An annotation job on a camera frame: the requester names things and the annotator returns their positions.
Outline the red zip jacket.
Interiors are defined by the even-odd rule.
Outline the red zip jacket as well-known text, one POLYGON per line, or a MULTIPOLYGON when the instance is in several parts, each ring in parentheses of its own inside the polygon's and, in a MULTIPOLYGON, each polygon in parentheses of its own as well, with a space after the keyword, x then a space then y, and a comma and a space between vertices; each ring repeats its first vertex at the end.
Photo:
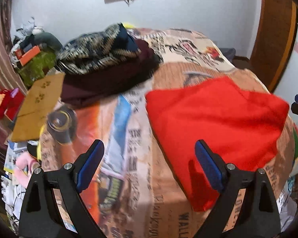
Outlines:
POLYGON ((230 78, 146 95, 148 118, 174 175, 196 212, 218 197, 197 157, 199 140, 239 169, 255 171, 277 155, 289 105, 270 93, 246 91, 230 78))

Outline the wooden door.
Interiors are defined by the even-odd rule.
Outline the wooden door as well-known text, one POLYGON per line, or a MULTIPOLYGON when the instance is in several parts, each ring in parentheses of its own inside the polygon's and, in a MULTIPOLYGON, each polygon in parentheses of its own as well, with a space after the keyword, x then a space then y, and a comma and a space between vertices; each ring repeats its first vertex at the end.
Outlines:
POLYGON ((297 28, 298 8, 293 0, 262 0, 250 64, 270 92, 275 90, 285 71, 297 28))

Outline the grey blue backpack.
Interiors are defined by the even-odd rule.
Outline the grey blue backpack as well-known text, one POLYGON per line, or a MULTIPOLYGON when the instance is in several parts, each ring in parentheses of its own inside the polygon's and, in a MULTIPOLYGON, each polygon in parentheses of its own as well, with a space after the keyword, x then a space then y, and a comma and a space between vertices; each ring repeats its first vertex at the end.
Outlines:
POLYGON ((220 48, 221 53, 224 57, 227 58, 228 61, 231 63, 233 62, 233 59, 236 55, 236 49, 234 48, 220 48))

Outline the printed bed blanket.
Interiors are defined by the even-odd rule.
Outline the printed bed blanket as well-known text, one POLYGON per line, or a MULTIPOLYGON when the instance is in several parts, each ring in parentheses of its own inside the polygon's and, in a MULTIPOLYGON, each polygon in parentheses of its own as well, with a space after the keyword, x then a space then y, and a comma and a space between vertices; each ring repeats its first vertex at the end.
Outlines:
POLYGON ((81 194, 107 237, 192 237, 207 217, 193 211, 152 133, 146 93, 197 85, 229 76, 241 89, 266 92, 249 70, 239 70, 205 35, 190 30, 130 29, 145 40, 161 64, 154 75, 120 95, 83 108, 65 105, 76 127, 41 130, 42 168, 74 162, 94 140, 105 146, 103 161, 81 194))

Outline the brown cardboard box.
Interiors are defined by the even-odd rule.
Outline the brown cardboard box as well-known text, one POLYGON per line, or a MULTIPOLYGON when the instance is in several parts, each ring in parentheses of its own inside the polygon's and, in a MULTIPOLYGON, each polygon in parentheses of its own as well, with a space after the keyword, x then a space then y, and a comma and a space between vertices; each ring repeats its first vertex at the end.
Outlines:
POLYGON ((49 75, 33 83, 17 115, 11 141, 39 139, 47 115, 60 98, 64 76, 64 73, 49 75))

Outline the red plush toy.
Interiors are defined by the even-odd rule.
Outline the red plush toy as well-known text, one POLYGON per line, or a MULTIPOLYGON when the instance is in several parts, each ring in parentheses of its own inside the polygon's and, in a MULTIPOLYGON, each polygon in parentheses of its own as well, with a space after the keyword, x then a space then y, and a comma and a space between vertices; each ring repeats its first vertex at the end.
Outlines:
POLYGON ((17 115, 25 95, 19 88, 3 89, 0 92, 0 120, 7 117, 12 121, 17 115))

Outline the dark maroon garment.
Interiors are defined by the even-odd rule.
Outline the dark maroon garment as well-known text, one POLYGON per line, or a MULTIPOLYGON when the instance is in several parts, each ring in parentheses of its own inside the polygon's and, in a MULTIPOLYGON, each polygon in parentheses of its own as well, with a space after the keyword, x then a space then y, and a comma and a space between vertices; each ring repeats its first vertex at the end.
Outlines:
POLYGON ((61 101, 74 107, 86 107, 150 79, 159 68, 161 57, 146 41, 137 39, 135 42, 141 51, 137 58, 85 75, 65 75, 61 101))

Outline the striped pink curtain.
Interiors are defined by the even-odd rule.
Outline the striped pink curtain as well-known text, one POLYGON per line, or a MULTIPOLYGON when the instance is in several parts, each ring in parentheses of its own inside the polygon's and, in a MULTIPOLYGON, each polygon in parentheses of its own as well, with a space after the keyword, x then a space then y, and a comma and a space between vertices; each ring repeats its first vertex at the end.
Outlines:
MULTIPOLYGON (((25 93, 26 87, 19 74, 11 65, 8 53, 12 48, 11 30, 12 0, 2 0, 0 3, 0 91, 3 89, 19 88, 25 93)), ((0 120, 0 166, 4 164, 6 156, 5 140, 8 136, 8 120, 0 120)))

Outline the orange box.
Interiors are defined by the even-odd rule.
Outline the orange box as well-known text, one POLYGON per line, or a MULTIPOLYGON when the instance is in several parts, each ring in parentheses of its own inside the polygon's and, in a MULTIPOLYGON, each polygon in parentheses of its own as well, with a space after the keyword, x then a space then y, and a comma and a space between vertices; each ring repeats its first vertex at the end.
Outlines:
POLYGON ((39 46, 34 46, 30 50, 28 50, 26 53, 23 53, 21 49, 17 49, 15 51, 15 55, 17 56, 17 59, 21 63, 22 66, 26 65, 32 58, 37 56, 41 52, 39 46))

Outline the patterned knit sweater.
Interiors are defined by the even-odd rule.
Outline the patterned knit sweater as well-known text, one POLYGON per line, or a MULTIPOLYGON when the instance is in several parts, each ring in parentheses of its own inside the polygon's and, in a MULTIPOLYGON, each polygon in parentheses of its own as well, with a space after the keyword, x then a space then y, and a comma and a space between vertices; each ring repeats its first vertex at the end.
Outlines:
POLYGON ((65 74, 85 75, 135 59, 140 53, 124 25, 116 23, 70 40, 57 52, 55 68, 65 74))

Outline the grey plush pillow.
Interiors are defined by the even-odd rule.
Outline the grey plush pillow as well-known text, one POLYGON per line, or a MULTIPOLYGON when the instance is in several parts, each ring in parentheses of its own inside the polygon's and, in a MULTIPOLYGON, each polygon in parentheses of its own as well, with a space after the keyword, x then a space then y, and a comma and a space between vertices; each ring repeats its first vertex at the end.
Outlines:
POLYGON ((24 41, 20 43, 20 49, 24 50, 29 44, 33 47, 40 44, 46 44, 48 47, 53 49, 54 51, 59 51, 62 48, 62 44, 54 35, 49 32, 42 32, 39 34, 31 34, 27 36, 24 41))

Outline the yellow round object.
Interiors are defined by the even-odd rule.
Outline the yellow round object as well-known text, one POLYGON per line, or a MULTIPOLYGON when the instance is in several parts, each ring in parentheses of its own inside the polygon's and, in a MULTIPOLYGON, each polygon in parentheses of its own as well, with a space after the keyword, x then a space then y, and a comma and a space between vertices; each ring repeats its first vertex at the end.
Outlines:
POLYGON ((130 24, 130 23, 127 23, 127 22, 124 22, 123 23, 123 26, 126 28, 126 29, 134 29, 135 26, 130 24))

